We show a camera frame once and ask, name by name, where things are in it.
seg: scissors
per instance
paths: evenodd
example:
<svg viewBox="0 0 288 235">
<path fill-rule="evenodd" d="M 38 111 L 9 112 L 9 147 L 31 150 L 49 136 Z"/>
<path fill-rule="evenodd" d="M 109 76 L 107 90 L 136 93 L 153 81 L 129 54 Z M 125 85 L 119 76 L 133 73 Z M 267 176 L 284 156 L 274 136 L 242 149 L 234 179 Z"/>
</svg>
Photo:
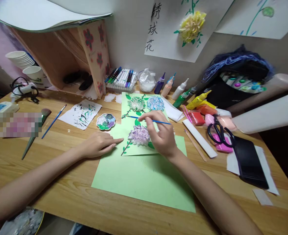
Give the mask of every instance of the scissors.
<svg viewBox="0 0 288 235">
<path fill-rule="evenodd" d="M 230 136 L 230 140 L 231 140 L 231 144 L 228 144 L 226 142 L 226 139 L 225 139 L 223 126 L 218 121 L 216 114 L 214 114 L 214 122 L 215 122 L 214 124 L 211 123 L 207 128 L 207 133 L 208 133 L 209 137 L 213 140 L 213 142 L 215 142 L 217 144 L 224 144 L 227 147 L 233 148 L 235 146 L 235 138 L 234 138 L 234 135 L 232 134 L 232 132 L 228 128 L 225 127 L 225 130 L 228 132 L 228 134 Z M 212 134 L 210 132 L 210 129 L 212 126 L 214 127 L 215 131 L 217 132 L 217 135 L 219 136 L 220 141 L 215 140 L 215 138 L 212 136 Z"/>
</svg>

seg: white paint bottle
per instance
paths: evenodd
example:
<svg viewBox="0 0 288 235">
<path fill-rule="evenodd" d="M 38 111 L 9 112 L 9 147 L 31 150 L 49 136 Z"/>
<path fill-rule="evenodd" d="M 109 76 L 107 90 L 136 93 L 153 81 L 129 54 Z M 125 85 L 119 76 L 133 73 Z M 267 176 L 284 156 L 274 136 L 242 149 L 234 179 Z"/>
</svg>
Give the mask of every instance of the white paint bottle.
<svg viewBox="0 0 288 235">
<path fill-rule="evenodd" d="M 187 81 L 189 79 L 187 79 L 185 82 L 183 82 L 180 86 L 178 86 L 178 88 L 176 89 L 176 91 L 173 93 L 173 95 L 171 96 L 171 99 L 176 100 L 184 91 L 184 89 L 186 88 L 187 85 Z"/>
</svg>

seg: white wall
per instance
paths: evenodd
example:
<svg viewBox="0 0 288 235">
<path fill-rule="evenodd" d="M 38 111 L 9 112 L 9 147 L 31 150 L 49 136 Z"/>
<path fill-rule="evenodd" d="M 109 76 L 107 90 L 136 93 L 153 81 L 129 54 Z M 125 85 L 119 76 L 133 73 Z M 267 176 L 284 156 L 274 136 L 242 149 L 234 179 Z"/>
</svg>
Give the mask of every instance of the white wall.
<svg viewBox="0 0 288 235">
<path fill-rule="evenodd" d="M 82 14 L 113 12 L 106 19 L 109 57 L 112 67 L 134 69 L 149 67 L 160 77 L 175 72 L 174 86 L 190 78 L 188 86 L 198 83 L 199 76 L 216 54 L 230 52 L 242 43 L 250 51 L 268 60 L 276 73 L 288 74 L 288 34 L 281 40 L 251 38 L 213 33 L 195 63 L 144 55 L 153 0 L 51 0 L 68 10 Z"/>
</svg>

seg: yellow paint bottle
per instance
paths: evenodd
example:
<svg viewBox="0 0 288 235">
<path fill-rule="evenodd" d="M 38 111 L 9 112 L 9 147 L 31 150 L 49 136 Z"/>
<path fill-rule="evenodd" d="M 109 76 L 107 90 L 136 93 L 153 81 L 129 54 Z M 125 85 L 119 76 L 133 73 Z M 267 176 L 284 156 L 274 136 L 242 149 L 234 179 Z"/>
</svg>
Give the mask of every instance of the yellow paint bottle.
<svg viewBox="0 0 288 235">
<path fill-rule="evenodd" d="M 196 97 L 194 100 L 192 100 L 191 103 L 189 103 L 186 107 L 187 107 L 188 109 L 190 109 L 190 110 L 198 107 L 198 106 L 204 101 L 204 99 L 207 98 L 207 96 L 208 96 L 208 94 L 209 94 L 210 92 L 211 92 L 211 90 L 208 91 L 208 92 L 206 92 L 206 93 L 203 93 L 203 94 L 197 96 L 197 97 Z"/>
</svg>

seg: blue yarn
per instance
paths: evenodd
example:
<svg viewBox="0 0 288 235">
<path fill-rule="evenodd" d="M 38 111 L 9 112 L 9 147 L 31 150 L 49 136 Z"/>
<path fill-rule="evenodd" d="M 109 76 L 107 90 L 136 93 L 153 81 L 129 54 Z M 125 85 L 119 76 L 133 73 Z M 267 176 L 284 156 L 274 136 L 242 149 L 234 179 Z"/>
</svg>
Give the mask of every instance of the blue yarn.
<svg viewBox="0 0 288 235">
<path fill-rule="evenodd" d="M 269 70 L 266 81 L 268 81 L 274 75 L 274 67 L 271 64 L 261 58 L 259 54 L 247 51 L 242 44 L 234 52 L 216 55 L 203 73 L 202 83 L 208 82 L 212 76 L 225 65 L 230 65 L 238 61 L 245 60 L 253 60 L 264 65 Z"/>
</svg>

